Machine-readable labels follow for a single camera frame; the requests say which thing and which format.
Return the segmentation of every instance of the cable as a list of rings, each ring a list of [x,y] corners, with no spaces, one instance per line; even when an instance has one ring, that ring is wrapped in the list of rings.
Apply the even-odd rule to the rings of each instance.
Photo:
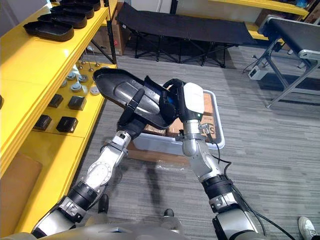
[[[108,185],[109,187],[114,187],[114,186],[118,185],[118,184],[121,182],[122,177],[123,177],[123,173],[122,173],[122,170],[121,170],[120,165],[118,165],[118,169],[119,169],[119,171],[120,171],[119,180],[118,180],[116,183],[114,183],[114,184],[109,184],[109,185]]]
[[[296,240],[290,233],[288,233],[286,230],[284,230],[282,227],[280,227],[278,224],[274,223],[273,221],[271,221],[270,219],[268,219],[267,217],[263,216],[262,214],[255,212],[259,217],[263,218],[264,220],[266,220],[268,223],[272,224],[273,226],[275,226],[277,229],[279,229],[281,232],[283,232],[285,235],[287,235],[290,239],[292,240]]]
[[[224,170],[223,170],[223,174],[225,175],[226,179],[229,180],[230,178],[227,175],[227,169],[228,167],[232,164],[231,161],[226,161],[221,159],[220,157],[216,157],[214,155],[212,155],[215,159],[223,162],[223,163],[227,163],[227,165],[225,166]],[[256,217],[256,219],[259,221],[261,228],[262,228],[262,232],[264,236],[266,235],[266,229],[265,226],[263,224],[263,222],[261,221],[260,218],[264,219],[265,221],[267,221],[268,223],[272,224],[273,226],[275,226],[277,229],[279,229],[281,232],[283,232],[285,235],[287,235],[290,239],[292,240],[296,240],[290,233],[288,233],[286,230],[284,230],[282,227],[280,227],[279,225],[277,225],[276,223],[274,223],[273,221],[271,221],[270,219],[268,219],[267,217],[263,216],[262,214],[260,214],[259,212],[255,211],[250,204],[245,200],[244,196],[241,194],[241,192],[239,191],[239,189],[232,184],[232,188],[239,194],[240,198],[243,200],[243,202],[245,203],[245,205],[248,207],[248,209],[253,213],[253,215]]]
[[[249,70],[246,71],[246,69],[247,69],[248,67],[250,67],[252,64],[255,64],[256,62],[258,62],[258,60],[259,60],[259,59],[255,60],[254,62],[252,62],[252,63],[250,63],[249,65],[247,65],[247,66],[242,70],[242,74],[250,72]]]
[[[216,149],[218,150],[218,158],[220,158],[220,148],[219,148],[217,142],[214,141],[214,139],[212,138],[212,136],[211,136],[210,133],[207,133],[206,136],[209,138],[211,144],[215,144],[215,145],[216,145]]]
[[[211,136],[210,133],[207,133],[206,135],[207,135],[208,138],[210,139],[211,143],[216,145],[217,150],[218,150],[218,156],[219,156],[219,157],[216,157],[216,156],[214,156],[214,155],[211,154],[212,157],[214,157],[215,159],[218,160],[218,164],[219,164],[220,162],[223,162],[223,163],[226,163],[226,164],[227,164],[227,165],[224,167],[224,169],[223,169],[223,174],[224,174],[224,176],[225,176],[225,178],[226,178],[227,180],[230,180],[230,178],[229,178],[228,175],[227,175],[227,170],[228,170],[228,167],[230,167],[230,165],[232,164],[232,162],[231,162],[231,161],[226,161],[226,160],[223,160],[223,159],[220,158],[220,149],[219,149],[218,144],[213,140],[213,138],[212,138],[212,136]],[[235,188],[234,190],[235,190],[236,192],[239,192],[239,190],[238,190],[233,184],[232,184],[232,187]],[[261,228],[262,228],[263,235],[264,235],[264,236],[267,236],[264,223],[263,223],[263,222],[261,221],[261,219],[257,216],[256,212],[251,208],[251,206],[246,202],[246,200],[244,200],[243,197],[241,197],[241,198],[242,198],[242,200],[244,201],[244,203],[247,205],[247,207],[249,208],[249,210],[250,210],[250,211],[253,213],[253,215],[256,217],[256,219],[259,221],[259,223],[260,223],[260,225],[261,225]]]

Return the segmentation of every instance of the yellow desk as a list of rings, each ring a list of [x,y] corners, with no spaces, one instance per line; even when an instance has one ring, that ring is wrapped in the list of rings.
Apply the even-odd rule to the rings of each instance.
[[[50,12],[49,4],[1,37],[0,177],[45,110],[72,66],[81,56],[102,22],[107,7],[94,12],[87,26],[74,30],[74,37],[56,42],[30,36],[23,25]]]

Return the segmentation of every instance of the gray plastic bin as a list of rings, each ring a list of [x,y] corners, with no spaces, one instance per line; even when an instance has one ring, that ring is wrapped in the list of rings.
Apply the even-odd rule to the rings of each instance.
[[[212,91],[203,90],[204,93],[211,95],[212,107],[214,109],[214,124],[216,143],[219,148],[222,149],[225,146],[225,136],[222,130],[216,96]],[[137,149],[149,150],[154,152],[161,152],[174,155],[184,155],[182,152],[182,142],[176,141],[174,137],[158,136],[148,133],[141,133],[136,139],[133,140],[133,144]],[[215,144],[207,143],[209,149],[217,149]]]

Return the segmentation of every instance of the white wall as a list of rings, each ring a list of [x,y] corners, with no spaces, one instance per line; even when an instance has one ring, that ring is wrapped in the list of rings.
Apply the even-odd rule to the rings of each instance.
[[[161,0],[126,0],[131,6],[136,10],[151,11],[155,12],[157,10],[158,3]],[[170,13],[171,0],[162,0],[160,13]]]
[[[47,0],[0,0],[0,36],[21,23],[47,3]]]
[[[179,0],[176,13],[254,23],[261,8],[208,0]]]

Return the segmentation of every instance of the yellow shelf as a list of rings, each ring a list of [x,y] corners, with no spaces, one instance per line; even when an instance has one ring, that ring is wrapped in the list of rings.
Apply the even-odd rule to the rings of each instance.
[[[245,22],[245,26],[248,29],[248,32],[254,39],[258,40],[269,40],[266,36],[263,36],[262,34],[258,33],[259,27],[254,22]]]
[[[115,64],[101,63],[100,67],[116,68]],[[84,89],[94,85],[92,72],[88,72],[86,63],[81,74],[88,76],[82,83]],[[67,86],[59,88],[57,94],[63,96],[58,108],[47,107],[43,114],[52,118],[46,131],[32,130],[22,144],[19,152],[30,156],[42,164],[41,173],[26,203],[16,232],[30,232],[38,220],[68,192],[73,177],[81,160],[83,151],[104,102],[101,94],[93,96],[87,91],[72,92],[70,86],[76,81],[68,81]],[[69,109],[68,102],[72,96],[83,96],[86,105],[83,111]],[[62,116],[75,117],[78,124],[74,133],[62,133],[56,126]]]
[[[66,75],[109,14],[102,7],[74,37],[57,42],[28,35],[23,25],[50,13],[45,5],[1,37],[0,177],[26,139]]]
[[[270,9],[279,12],[297,14],[303,16],[303,19],[309,14],[309,12],[302,7],[295,6],[293,4],[272,1],[272,0],[209,0],[211,2],[237,4],[249,7],[256,7],[261,9]]]
[[[109,0],[109,8],[110,8],[110,16],[108,15],[108,20],[114,17],[116,8],[117,8],[118,0]]]

